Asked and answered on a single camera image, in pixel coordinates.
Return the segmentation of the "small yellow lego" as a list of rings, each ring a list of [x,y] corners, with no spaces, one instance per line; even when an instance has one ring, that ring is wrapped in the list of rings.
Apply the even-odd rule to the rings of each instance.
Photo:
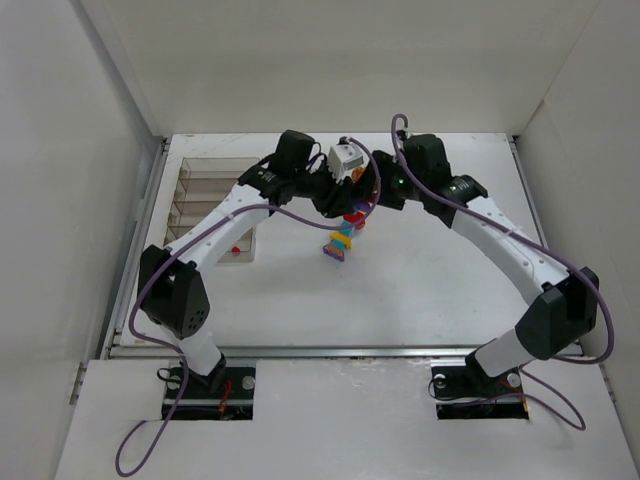
[[[361,176],[363,175],[363,173],[364,173],[363,168],[356,168],[351,172],[350,178],[354,183],[357,183],[361,178]]]

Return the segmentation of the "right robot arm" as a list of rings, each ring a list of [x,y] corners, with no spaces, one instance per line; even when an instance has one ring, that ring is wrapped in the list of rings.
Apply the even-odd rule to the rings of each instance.
[[[522,365],[559,357],[596,325],[602,311],[599,279],[517,232],[488,190],[469,175],[453,175],[443,142],[433,134],[393,135],[394,151],[372,153],[381,179],[378,203],[400,210],[423,205],[446,227],[474,244],[515,286],[527,305],[520,320],[478,347],[452,379],[456,397],[484,396]]]

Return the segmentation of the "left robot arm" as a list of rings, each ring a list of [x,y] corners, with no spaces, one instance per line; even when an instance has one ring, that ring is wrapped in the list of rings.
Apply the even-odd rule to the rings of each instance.
[[[283,132],[275,150],[251,165],[226,196],[196,226],[169,244],[151,244],[140,256],[137,296],[131,312],[143,312],[168,335],[183,379],[210,390],[222,381],[224,354],[205,324],[211,312],[205,276],[249,230],[292,199],[307,198],[326,218],[349,213],[356,199],[352,181],[340,179],[328,158],[305,133]]]

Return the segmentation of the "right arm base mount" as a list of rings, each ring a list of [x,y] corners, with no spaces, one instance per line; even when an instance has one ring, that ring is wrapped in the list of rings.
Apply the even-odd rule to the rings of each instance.
[[[476,382],[463,365],[436,365],[428,392],[439,420],[529,419],[517,369]]]

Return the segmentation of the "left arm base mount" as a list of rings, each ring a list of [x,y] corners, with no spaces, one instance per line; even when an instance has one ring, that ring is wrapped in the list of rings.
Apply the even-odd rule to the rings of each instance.
[[[253,419],[256,367],[227,366],[212,391],[193,377],[178,402],[172,420],[249,421]]]

